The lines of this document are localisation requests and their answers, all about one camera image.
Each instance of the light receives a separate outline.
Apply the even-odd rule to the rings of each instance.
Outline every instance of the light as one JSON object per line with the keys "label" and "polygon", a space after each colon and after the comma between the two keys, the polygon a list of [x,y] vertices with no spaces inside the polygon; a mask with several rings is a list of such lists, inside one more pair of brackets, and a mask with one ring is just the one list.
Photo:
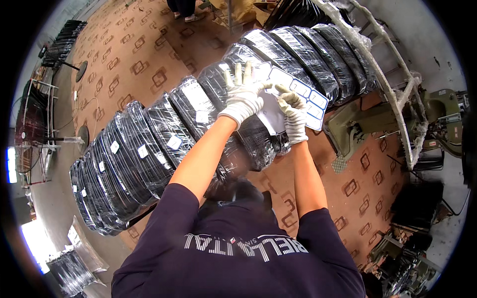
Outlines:
{"label": "light", "polygon": [[7,149],[7,167],[8,167],[8,182],[17,183],[17,171],[15,169],[15,148]]}

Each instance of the pant leg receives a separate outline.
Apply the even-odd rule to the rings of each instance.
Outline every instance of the pant leg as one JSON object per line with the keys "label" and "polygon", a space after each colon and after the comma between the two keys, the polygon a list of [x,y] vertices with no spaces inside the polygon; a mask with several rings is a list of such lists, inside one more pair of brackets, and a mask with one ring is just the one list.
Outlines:
{"label": "pant leg", "polygon": [[184,18],[190,17],[196,10],[195,0],[175,0],[180,15]]}
{"label": "pant leg", "polygon": [[176,5],[176,0],[167,0],[167,5],[171,9],[172,12],[178,12],[179,9],[177,8]]}

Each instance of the metal stand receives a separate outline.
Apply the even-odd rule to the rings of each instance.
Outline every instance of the metal stand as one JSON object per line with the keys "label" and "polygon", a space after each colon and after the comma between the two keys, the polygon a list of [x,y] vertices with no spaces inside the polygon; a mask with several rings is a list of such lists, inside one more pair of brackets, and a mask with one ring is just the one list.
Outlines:
{"label": "metal stand", "polygon": [[[414,165],[417,163],[419,153],[422,150],[424,137],[426,135],[427,127],[429,124],[425,116],[424,105],[422,104],[422,101],[419,97],[419,93],[417,91],[417,86],[421,83],[420,78],[414,77],[410,73],[402,56],[396,49],[392,40],[389,38],[389,35],[376,21],[376,19],[369,12],[369,10],[364,6],[361,6],[356,0],[350,0],[351,4],[354,5],[355,8],[360,10],[366,16],[366,18],[372,25],[375,33],[382,38],[386,45],[388,45],[391,52],[395,55],[399,66],[403,69],[407,77],[407,85],[404,89],[404,92],[397,96],[389,85],[388,80],[384,76],[383,71],[374,59],[370,50],[362,43],[362,36],[344,21],[340,14],[340,11],[332,3],[324,2],[323,0],[312,0],[312,2],[315,3],[322,11],[325,12],[326,15],[331,18],[333,23],[335,23],[336,26],[340,28],[342,34],[346,37],[346,39],[359,49],[361,54],[365,57],[365,59],[374,69],[381,88],[383,89],[388,102],[391,104],[392,110],[396,117],[399,131],[401,134],[402,143],[404,146],[407,167],[409,170],[412,170],[414,168]],[[417,103],[417,107],[419,109],[419,111],[416,111],[415,113],[419,118],[419,125],[417,126],[418,131],[416,132],[416,138],[413,140],[414,149],[411,149],[411,141],[409,139],[406,123],[404,122],[402,113],[404,105],[411,101],[411,99],[409,98],[410,96],[412,97],[412,100]]]}

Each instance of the white work glove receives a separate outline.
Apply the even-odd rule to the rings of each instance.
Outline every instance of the white work glove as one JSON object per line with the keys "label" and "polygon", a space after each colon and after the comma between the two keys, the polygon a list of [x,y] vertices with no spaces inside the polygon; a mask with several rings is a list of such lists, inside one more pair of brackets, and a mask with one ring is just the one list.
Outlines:
{"label": "white work glove", "polygon": [[277,98],[278,105],[285,113],[285,130],[290,140],[290,145],[308,140],[305,133],[306,125],[306,101],[298,94],[288,90],[283,85],[275,85],[282,94]]}
{"label": "white work glove", "polygon": [[228,99],[227,107],[218,116],[228,116],[237,122],[239,130],[242,122],[258,112],[263,107],[263,99],[258,94],[263,89],[271,88],[270,82],[256,82],[252,79],[252,62],[245,63],[245,72],[242,81],[242,65],[235,65],[235,84],[232,81],[230,72],[224,72],[227,83]]}

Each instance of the wall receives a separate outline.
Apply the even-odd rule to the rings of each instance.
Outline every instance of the wall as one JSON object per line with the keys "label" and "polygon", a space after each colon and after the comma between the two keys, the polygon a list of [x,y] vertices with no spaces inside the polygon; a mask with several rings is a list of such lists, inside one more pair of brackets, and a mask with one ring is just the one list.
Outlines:
{"label": "wall", "polygon": [[[38,58],[38,53],[40,52],[43,44],[46,42],[52,42],[58,33],[60,33],[66,21],[74,19],[78,12],[80,12],[85,6],[89,6],[90,2],[93,1],[94,0],[63,0],[60,2],[60,4],[58,4],[50,18],[44,24],[37,39],[31,46],[30,52],[23,64],[23,69],[17,82],[17,88],[15,90],[13,102],[22,96],[23,88],[25,87],[28,79],[30,79],[31,73],[35,69],[36,65],[39,65],[41,60]],[[10,115],[10,127],[15,127],[15,119],[18,113],[19,103],[20,102],[18,101],[11,108],[12,112]]]}
{"label": "wall", "polygon": [[[457,55],[444,30],[424,2],[421,0],[358,2],[367,7],[375,18],[385,21],[394,31],[408,60],[411,61],[409,68],[422,74],[422,85],[425,89],[430,92],[444,88],[454,91],[467,90]],[[357,10],[353,11],[353,16],[356,18],[357,26],[366,23]],[[373,55],[376,55],[374,48],[381,46],[373,46]],[[391,55],[378,53],[377,56],[380,65],[393,59]]]}

